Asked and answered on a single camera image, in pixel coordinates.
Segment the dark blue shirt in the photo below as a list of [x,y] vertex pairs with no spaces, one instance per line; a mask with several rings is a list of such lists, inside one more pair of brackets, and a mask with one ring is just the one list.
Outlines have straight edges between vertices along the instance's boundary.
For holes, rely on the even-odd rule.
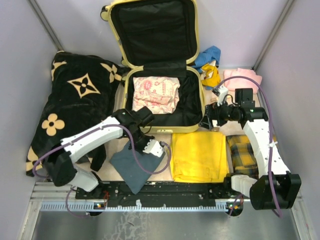
[[[164,153],[161,157],[154,156],[153,154],[141,154],[137,151],[135,153],[140,164],[149,172],[155,172],[165,157]],[[109,162],[135,195],[142,189],[151,176],[151,174],[143,171],[137,164],[129,142],[121,151],[115,153]]]

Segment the yellow pants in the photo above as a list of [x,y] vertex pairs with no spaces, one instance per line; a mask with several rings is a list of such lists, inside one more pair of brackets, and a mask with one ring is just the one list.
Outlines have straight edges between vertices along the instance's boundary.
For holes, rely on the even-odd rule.
[[178,183],[222,183],[229,173],[226,136],[195,131],[172,135],[170,171]]

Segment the white pink printed garment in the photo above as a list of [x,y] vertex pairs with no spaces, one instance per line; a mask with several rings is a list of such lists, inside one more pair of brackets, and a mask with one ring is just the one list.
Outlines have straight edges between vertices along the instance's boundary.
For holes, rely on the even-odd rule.
[[148,76],[133,78],[132,109],[147,107],[153,114],[172,114],[180,100],[177,77]]

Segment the yellow black plaid shirt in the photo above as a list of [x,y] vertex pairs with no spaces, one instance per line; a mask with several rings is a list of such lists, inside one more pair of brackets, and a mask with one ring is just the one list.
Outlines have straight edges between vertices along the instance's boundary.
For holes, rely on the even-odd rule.
[[233,172],[258,180],[258,164],[249,138],[246,135],[229,135],[226,141],[229,146]]

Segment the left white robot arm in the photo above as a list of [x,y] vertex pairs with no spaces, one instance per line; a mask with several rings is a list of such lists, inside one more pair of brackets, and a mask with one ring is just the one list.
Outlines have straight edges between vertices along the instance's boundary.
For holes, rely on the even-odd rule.
[[164,149],[153,136],[147,136],[141,128],[154,120],[154,115],[147,108],[139,111],[119,109],[101,123],[76,135],[60,140],[43,160],[42,165],[56,187],[72,185],[87,192],[97,199],[103,195],[104,186],[98,176],[75,163],[87,153],[113,139],[129,138],[131,149],[144,154],[161,157]]

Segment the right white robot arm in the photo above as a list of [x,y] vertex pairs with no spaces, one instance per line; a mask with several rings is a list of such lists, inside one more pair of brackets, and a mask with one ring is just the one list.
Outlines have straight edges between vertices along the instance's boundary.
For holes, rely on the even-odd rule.
[[229,173],[224,178],[223,192],[229,198],[239,193],[248,197],[255,210],[281,210],[293,207],[302,181],[293,174],[279,154],[273,140],[271,119],[263,107],[256,106],[251,88],[235,91],[232,104],[227,103],[229,91],[225,86],[214,88],[217,102],[205,107],[200,123],[206,129],[222,127],[234,121],[248,137],[257,162],[258,179],[241,173]]

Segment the yellow patterned cloth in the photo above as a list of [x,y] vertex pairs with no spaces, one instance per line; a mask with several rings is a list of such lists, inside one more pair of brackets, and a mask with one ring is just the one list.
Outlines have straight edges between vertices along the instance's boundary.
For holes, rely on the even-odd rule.
[[201,83],[206,90],[212,90],[221,82],[221,77],[215,60],[211,63],[206,63],[200,68],[200,70]]

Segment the blue crumpled cloth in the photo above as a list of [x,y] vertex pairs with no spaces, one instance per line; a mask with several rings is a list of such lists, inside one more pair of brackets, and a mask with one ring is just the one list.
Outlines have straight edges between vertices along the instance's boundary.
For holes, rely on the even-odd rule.
[[221,50],[216,46],[211,46],[205,51],[200,52],[195,59],[192,67],[196,69],[200,74],[203,72],[202,67],[206,64],[210,64],[215,61],[215,65],[219,67],[221,58]]

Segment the black floral fleece blanket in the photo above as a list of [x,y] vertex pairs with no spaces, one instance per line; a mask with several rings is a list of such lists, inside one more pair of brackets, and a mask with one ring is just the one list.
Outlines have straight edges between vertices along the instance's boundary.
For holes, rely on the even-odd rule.
[[51,65],[51,93],[26,157],[26,175],[61,139],[102,122],[114,111],[116,92],[128,68],[95,55],[58,51]]

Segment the yellow open suitcase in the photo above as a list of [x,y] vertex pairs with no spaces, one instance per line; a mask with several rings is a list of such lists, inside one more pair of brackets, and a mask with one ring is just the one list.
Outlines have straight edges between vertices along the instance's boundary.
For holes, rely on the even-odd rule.
[[124,79],[122,107],[133,107],[135,77],[172,77],[180,83],[173,113],[157,114],[151,132],[192,133],[205,114],[200,74],[192,67],[199,55],[198,10],[194,0],[115,0],[103,6],[130,70]]

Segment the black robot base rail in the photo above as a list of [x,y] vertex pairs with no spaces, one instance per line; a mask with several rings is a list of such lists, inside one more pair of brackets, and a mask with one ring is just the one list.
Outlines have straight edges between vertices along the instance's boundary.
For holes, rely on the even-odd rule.
[[244,200],[235,200],[237,193],[227,190],[221,183],[180,183],[173,181],[149,181],[133,194],[123,181],[104,182],[94,193],[83,189],[75,191],[75,199],[99,203],[98,208],[129,207],[140,200],[143,207],[213,207],[218,202],[226,202],[231,216],[239,216],[244,208]]

